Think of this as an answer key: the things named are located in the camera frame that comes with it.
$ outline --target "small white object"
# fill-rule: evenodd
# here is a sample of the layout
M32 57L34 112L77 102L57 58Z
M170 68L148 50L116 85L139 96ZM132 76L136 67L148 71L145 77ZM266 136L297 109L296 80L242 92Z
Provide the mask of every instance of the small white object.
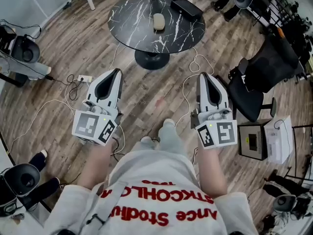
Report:
M165 19L164 16L160 13L156 13L153 15L153 28L155 30L163 30L165 27Z
M268 161L283 164L293 151L291 118L275 117L264 126Z
M42 150L41 153L45 156L45 158L48 156L48 153L46 150Z
M85 83L91 83L92 82L92 76L79 75L77 80L78 80L78 82L82 81Z

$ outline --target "foot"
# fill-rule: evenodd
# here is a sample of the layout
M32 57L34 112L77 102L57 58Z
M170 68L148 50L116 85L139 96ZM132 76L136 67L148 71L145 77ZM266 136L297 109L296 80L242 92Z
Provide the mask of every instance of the foot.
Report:
M217 8L216 6L215 6L215 2L211 2L211 6L213 7L213 9L215 10L215 11L219 11L220 9L219 8Z
M151 142L152 141L152 139L150 138L150 137L148 137L148 136L145 136L145 137L143 137L141 140L140 140L140 142Z
M267 178L267 179L265 179L265 181L267 181L267 182L269 182L269 181L274 181L274 178L275 178L275 176L277 176L277 173L278 173L278 170L274 170L271 174L270 174L270 176Z
M172 125L172 126L175 127L175 122L174 122L174 120L172 120L172 119L170 119L170 118L167 118L167 119L164 120L164 122L163 122L163 126L165 126L165 125Z
M45 156L45 158L47 158L48 153L47 153L47 151L46 151L46 150L42 150L42 151L41 151L41 153Z
M227 18L227 17L225 16L225 14L224 14L224 19L225 19L226 22L229 22L229 21L230 21L230 19Z

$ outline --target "power strip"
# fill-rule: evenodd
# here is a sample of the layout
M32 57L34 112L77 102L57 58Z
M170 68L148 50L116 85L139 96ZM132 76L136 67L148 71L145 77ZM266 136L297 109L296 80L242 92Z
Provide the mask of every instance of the power strip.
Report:
M86 82L86 83L91 83L92 82L92 76L79 75L77 80L82 81L82 82Z

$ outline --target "white cable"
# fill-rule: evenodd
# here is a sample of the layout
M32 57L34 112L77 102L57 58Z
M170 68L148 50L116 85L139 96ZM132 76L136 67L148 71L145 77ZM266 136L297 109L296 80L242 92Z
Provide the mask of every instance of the white cable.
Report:
M189 64L189 69L190 69L190 71L191 71L192 73L195 73L195 72L200 71L200 65L199 65L199 64L197 63L197 61L196 61L196 60L197 60L197 57L200 56L200 57L203 57L203 58L207 61L207 63L209 64L209 66L211 66L211 68L212 68L212 73L211 73L210 75L213 75L213 74L214 74L214 68L213 68L212 65L210 64L209 60L207 60L207 58L206 58L205 56L203 56L203 55L201 55L201 54L198 54L196 48L192 47L192 49L195 50L196 55L194 56L194 60ZM192 70L191 70L191 64L192 64L192 63L195 63L196 65L198 65L198 69L197 69L197 70L195 70L195 71L192 71Z
M38 116L38 113L41 111L41 109L42 109L42 108L43 108L43 107L44 107L47 103L50 103L50 102L53 102L53 101L58 101L58 102L60 102L60 103L65 104L65 105L66 105L66 106L68 106L68 107L69 107L69 109L72 111L73 116L75 115L75 114L74 114L74 112L73 112L73 110L71 109L71 107L70 107L68 104L66 104L66 103L64 103L64 102L62 102L62 101L60 101L60 100L53 99L53 100L50 100L50 101L48 101L48 102L44 103L44 105L43 105L43 106L39 109L39 111L36 113L35 118L34 118L34 119L33 119L33 121L31 122L31 124L30 124L30 126L29 126L28 130L27 130L27 131L26 131L23 135L20 135L19 137L17 137L16 139L14 139L14 140L13 140L13 142L12 142L12 144L11 144L11 148L10 148L10 150L9 150L8 154L11 152L11 150L12 150L12 148L13 148L13 144L14 144L14 142L15 142L16 140L18 140L19 138L21 138L21 137L25 136L25 135L28 133L28 131L30 130L31 126L33 125L33 123L34 123L34 121L35 121L36 117Z
M109 68L108 70L111 70L111 67L112 67L112 65L113 65L113 63L114 63L114 60L115 60L115 56L116 56L116 53L117 53L117 49L119 48L119 45L120 45L120 44L121 44L121 42L118 43L118 46L117 46L117 48L116 48L116 50L115 50L115 53L114 53L113 61L112 61L111 65L110 65L110 68Z
M124 134L123 128L122 128L121 125L119 125L119 127L121 127L121 130L122 130L122 133L123 133L123 137L124 137L124 146L123 146L123 148L120 149L119 151L117 151L117 152L115 152L115 153L112 153L111 156L112 156L112 155L115 155L115 154L117 154L117 153L120 153L120 152L125 148L125 145L126 145L125 134Z
M194 60L189 64L189 70L190 70L192 73L196 73L196 72L200 71L200 65L197 63L197 57L198 57L198 56L201 56L201 57L204 57L204 58L206 59L206 61L208 62L208 64L211 66L211 68L212 68L212 73L211 73L210 75L213 75L213 74L214 74L214 68L213 68L212 65L210 64L209 60L207 60L207 58L206 58L205 56L198 54L196 48L192 47L192 49L194 49L194 50L196 51L196 55L194 56ZM194 70L194 71L191 70L191 64L192 64L192 63L195 63L196 65L198 65L198 69L197 69L197 70ZM187 116L187 115L190 113L190 104L189 104L189 102L188 102L188 100L187 100L187 98L186 98L186 96L185 96L185 94L184 94L185 82L186 82L189 78L191 78L191 77L193 77L193 76L198 76L198 75L199 75L199 74L193 74L193 75L187 77L187 78L184 80L183 84L182 84L182 90L181 90L181 92L182 92L182 96L184 97L184 99L186 100L186 102L187 102L187 104L188 104L188 112L180 117L180 119L179 119L179 120L176 122L176 124L175 124L175 128L176 128L177 124L179 123L179 121L181 121L181 120L183 119L183 117Z

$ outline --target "round table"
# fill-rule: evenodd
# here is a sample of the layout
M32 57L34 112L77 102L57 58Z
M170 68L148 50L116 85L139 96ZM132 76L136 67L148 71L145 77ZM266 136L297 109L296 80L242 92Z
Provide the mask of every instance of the round table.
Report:
M195 46L205 32L203 17L189 21L173 10L172 0L120 0L108 16L112 35L122 44L135 49L135 59L148 70L164 67L170 53ZM165 28L154 30L153 14L161 13Z

